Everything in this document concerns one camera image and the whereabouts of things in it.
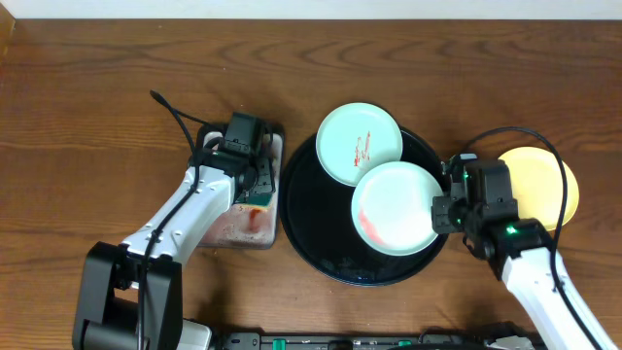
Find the green scrubbing sponge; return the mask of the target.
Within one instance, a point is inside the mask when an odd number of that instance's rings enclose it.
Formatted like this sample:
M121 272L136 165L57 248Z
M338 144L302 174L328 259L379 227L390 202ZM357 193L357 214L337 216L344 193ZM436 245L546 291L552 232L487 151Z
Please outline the green scrubbing sponge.
M247 198L247 205L255 207L268 207L272 200L272 193L255 193L251 194Z

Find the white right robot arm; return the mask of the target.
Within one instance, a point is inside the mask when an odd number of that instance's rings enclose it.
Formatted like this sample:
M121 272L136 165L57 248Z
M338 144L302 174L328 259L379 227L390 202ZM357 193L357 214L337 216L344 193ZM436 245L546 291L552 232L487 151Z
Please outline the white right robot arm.
M468 248L488 262L525 309L549 349L614 349L578 290L550 234L536 219L521 220L511 197L491 203L436 196L432 227L437 233L462 232Z

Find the yellow plate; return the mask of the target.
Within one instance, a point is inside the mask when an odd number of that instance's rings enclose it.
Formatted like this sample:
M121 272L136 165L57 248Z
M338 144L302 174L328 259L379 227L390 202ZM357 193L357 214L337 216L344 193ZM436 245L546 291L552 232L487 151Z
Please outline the yellow plate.
M501 156L509 168L520 219L538 219L551 231L557 226L563 184L554 155L536 147L511 149Z

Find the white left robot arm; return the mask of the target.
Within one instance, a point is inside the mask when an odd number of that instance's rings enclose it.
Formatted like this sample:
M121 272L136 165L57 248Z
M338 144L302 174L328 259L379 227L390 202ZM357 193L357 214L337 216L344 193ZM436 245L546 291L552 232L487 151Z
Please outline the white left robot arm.
M179 188L119 245L87 253L72 333L76 349L207 349L212 330L183 315L182 272L208 233L276 228L282 153L244 157L206 148Z

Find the pale green plate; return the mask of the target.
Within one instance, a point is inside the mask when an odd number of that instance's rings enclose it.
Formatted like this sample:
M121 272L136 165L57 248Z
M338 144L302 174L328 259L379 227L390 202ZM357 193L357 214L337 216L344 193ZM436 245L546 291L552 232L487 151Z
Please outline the pale green plate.
M388 256L417 254L439 234L432 228L432 200L442 189L429 171L414 163L379 165L357 184L351 216L359 237Z

